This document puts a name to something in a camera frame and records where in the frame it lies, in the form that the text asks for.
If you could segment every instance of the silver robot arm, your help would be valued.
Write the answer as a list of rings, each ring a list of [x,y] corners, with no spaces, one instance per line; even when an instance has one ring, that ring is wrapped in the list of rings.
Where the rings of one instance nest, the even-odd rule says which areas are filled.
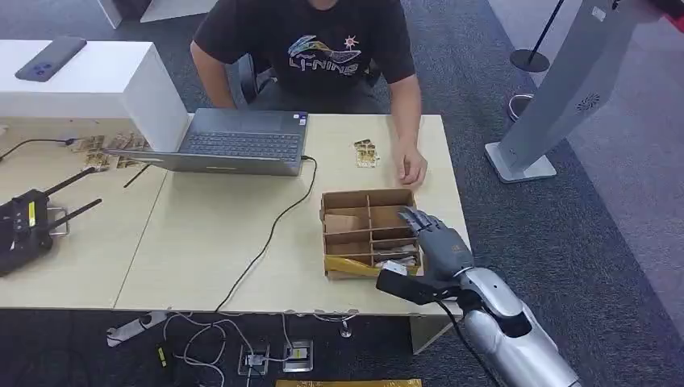
[[[472,345],[511,387],[580,386],[528,306],[496,273],[474,267],[458,232],[410,207],[400,215],[418,237],[425,275],[383,269],[378,289],[419,305],[456,296]]]
[[[484,304],[465,313],[465,332],[508,385],[580,386],[577,374],[530,308],[496,273],[470,268],[456,279],[463,290],[475,292]]]

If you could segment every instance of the office chair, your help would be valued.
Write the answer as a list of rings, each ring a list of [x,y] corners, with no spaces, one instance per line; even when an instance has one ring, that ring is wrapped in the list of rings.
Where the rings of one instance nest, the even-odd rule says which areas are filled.
[[[238,59],[237,67],[242,95],[248,104],[254,101],[266,85],[275,80],[271,64],[259,56],[245,54]],[[380,75],[380,68],[375,61],[371,60],[369,67],[365,70],[365,81],[372,88],[380,79]]]

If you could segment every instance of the yellow sticker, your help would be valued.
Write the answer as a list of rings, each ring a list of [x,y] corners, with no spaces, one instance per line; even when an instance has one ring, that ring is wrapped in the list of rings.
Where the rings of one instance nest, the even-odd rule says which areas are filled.
[[[35,203],[28,203],[28,226],[35,226]]]

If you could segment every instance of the cardboard piece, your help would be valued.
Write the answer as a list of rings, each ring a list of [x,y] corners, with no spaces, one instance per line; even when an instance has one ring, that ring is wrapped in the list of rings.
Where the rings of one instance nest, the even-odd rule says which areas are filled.
[[[417,239],[398,216],[403,206],[414,206],[409,189],[324,193],[324,270],[328,278],[375,278],[378,263],[402,262],[411,274],[420,268]]]

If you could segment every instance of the laptop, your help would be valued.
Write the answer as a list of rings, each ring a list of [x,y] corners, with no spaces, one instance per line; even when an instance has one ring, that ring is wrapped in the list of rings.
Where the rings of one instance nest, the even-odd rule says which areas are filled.
[[[297,176],[308,114],[197,109],[176,152],[104,149],[174,172]]]

